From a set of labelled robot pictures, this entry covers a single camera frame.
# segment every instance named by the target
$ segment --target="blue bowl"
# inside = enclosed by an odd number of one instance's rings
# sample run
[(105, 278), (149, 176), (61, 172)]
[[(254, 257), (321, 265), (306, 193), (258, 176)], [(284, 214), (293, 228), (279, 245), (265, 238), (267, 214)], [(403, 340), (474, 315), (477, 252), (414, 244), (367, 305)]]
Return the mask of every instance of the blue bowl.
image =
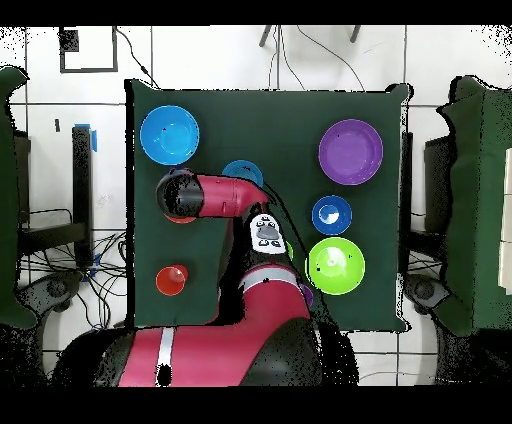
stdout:
[(199, 144), (199, 126), (179, 106), (160, 106), (140, 127), (142, 149), (161, 165), (180, 165), (192, 157)]
[(313, 206), (312, 220), (315, 228), (326, 236), (343, 233), (352, 222), (352, 209), (339, 196), (322, 197)]
[(235, 160), (227, 164), (222, 175), (251, 180), (259, 187), (263, 187), (263, 174), (254, 163), (248, 160)]

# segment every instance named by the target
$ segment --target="small purple object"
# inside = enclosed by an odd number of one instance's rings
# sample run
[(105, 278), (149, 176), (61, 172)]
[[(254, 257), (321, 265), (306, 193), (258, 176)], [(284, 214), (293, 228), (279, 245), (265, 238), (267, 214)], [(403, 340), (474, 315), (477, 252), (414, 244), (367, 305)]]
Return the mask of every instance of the small purple object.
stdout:
[(299, 287), (300, 290), (302, 291), (302, 294), (306, 298), (306, 303), (308, 304), (308, 307), (311, 308), (311, 305), (313, 305), (313, 292), (308, 286), (304, 284), (299, 284)]

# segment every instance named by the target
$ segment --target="green cloth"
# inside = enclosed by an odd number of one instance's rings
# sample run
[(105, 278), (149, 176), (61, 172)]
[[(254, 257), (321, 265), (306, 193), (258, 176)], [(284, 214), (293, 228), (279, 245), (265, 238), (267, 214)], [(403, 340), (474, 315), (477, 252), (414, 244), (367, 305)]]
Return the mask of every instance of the green cloth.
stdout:
[(0, 323), (18, 328), (31, 328), (35, 315), (21, 306), (14, 295), (19, 276), (18, 261), (18, 174), (13, 138), (14, 120), (9, 109), (12, 92), (24, 85), (27, 77), (19, 69), (0, 68), (0, 181), (2, 205), (0, 207)]
[[(396, 281), (400, 124), (401, 105), (409, 98), (406, 84), (381, 93), (157, 91), (137, 80), (131, 81), (131, 88), (137, 326), (202, 324), (213, 318), (217, 304), (226, 220), (197, 219), (185, 225), (168, 221), (156, 204), (155, 188), (169, 167), (153, 162), (140, 145), (145, 116), (158, 106), (172, 104), (188, 110), (200, 130), (198, 150), (184, 165), (196, 173), (219, 175), (233, 160), (254, 162), (264, 180), (282, 197), (308, 250), (325, 237), (311, 222), (315, 202), (326, 195), (345, 198), (352, 207), (353, 220), (342, 237), (362, 250), (366, 274), (351, 293), (325, 295), (327, 306), (345, 330), (405, 330), (396, 312)], [(324, 133), (336, 122), (350, 118), (371, 124), (384, 145), (382, 166), (376, 175), (352, 187), (332, 182), (318, 163), (318, 145)], [(296, 236), (284, 214), (276, 207), (272, 211), (293, 246), (296, 268), (304, 272), (305, 256)], [(189, 278), (179, 295), (168, 297), (158, 292), (155, 276), (172, 264), (185, 265)]]
[(479, 329), (512, 329), (512, 296), (498, 286), (512, 93), (487, 89), (483, 82), (464, 77), (456, 82), (453, 102), (442, 112), (457, 146), (446, 233), (445, 279), (453, 295), (435, 313), (458, 336)]

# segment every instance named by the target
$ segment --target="green bowl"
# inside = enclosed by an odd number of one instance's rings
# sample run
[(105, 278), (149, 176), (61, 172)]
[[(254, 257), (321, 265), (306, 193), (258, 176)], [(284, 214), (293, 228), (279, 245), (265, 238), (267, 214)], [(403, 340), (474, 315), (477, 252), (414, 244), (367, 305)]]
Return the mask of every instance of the green bowl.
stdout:
[(288, 252), (288, 256), (290, 257), (290, 261), (293, 261), (293, 247), (288, 242), (286, 242), (286, 251)]
[(351, 292), (361, 283), (364, 270), (364, 256), (359, 247), (341, 237), (323, 239), (309, 252), (308, 278), (326, 294)]

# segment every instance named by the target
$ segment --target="small blue bowl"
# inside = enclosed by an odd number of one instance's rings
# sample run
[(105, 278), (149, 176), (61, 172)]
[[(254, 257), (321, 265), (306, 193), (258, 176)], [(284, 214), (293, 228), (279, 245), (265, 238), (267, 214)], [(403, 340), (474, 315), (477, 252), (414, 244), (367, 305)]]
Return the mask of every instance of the small blue bowl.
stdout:
[(315, 228), (326, 236), (343, 233), (352, 222), (352, 209), (339, 196), (322, 197), (313, 206), (312, 220)]
[(235, 160), (227, 164), (222, 175), (251, 180), (259, 187), (263, 187), (263, 174), (254, 163), (248, 160)]

